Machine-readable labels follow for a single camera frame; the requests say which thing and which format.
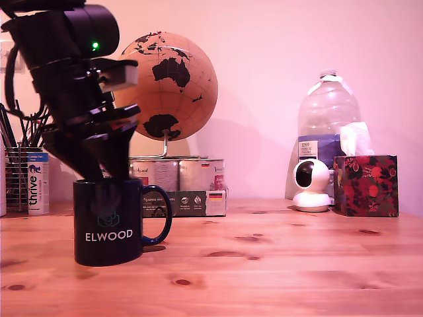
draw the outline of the white security camera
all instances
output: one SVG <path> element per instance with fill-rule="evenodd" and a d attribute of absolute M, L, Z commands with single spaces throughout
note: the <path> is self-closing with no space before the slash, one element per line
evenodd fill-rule
<path fill-rule="evenodd" d="M 299 162 L 293 169 L 293 180 L 299 191 L 293 197 L 300 211 L 327 211 L 330 198 L 325 190 L 329 184 L 329 169 L 321 160 L 313 158 Z"/>

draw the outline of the globe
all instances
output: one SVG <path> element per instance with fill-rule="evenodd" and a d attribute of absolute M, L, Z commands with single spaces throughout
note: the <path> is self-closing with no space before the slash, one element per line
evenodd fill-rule
<path fill-rule="evenodd" d="M 208 56 L 191 40 L 150 33 L 133 41 L 121 59 L 138 61 L 137 86 L 117 90 L 115 105 L 138 104 L 137 131 L 156 140 L 184 139 L 200 130 L 217 101 L 217 78 Z"/>

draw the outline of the mug handle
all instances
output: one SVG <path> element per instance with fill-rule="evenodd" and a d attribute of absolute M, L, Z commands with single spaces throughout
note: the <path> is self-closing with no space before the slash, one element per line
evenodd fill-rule
<path fill-rule="evenodd" d="M 166 203 L 166 223 L 165 223 L 165 227 L 163 228 L 162 232 L 155 238 L 149 238 L 147 236 L 141 237 L 142 246 L 154 246 L 154 245 L 162 242 L 167 237 L 167 235 L 169 234 L 169 231 L 171 229 L 172 216 L 173 216 L 171 201 L 170 201 L 168 195 L 166 194 L 166 192 L 162 188 L 160 188 L 159 186 L 156 186 L 156 185 L 142 186 L 141 185 L 140 187 L 141 187 L 141 193 L 143 195 L 145 195 L 149 192 L 157 192 L 157 193 L 162 195 L 162 197 L 163 197 L 163 199 L 165 200 L 165 203 Z"/>

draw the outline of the pen holder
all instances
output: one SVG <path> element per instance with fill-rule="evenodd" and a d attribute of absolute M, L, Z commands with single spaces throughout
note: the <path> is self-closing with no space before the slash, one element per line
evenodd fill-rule
<path fill-rule="evenodd" d="M 28 153 L 40 147 L 6 147 L 6 206 L 9 211 L 28 210 Z"/>

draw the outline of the tissue box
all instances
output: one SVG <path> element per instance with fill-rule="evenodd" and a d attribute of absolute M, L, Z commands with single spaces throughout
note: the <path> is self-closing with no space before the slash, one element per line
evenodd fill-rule
<path fill-rule="evenodd" d="M 334 196 L 346 216 L 398 217 L 397 157 L 335 157 Z"/>

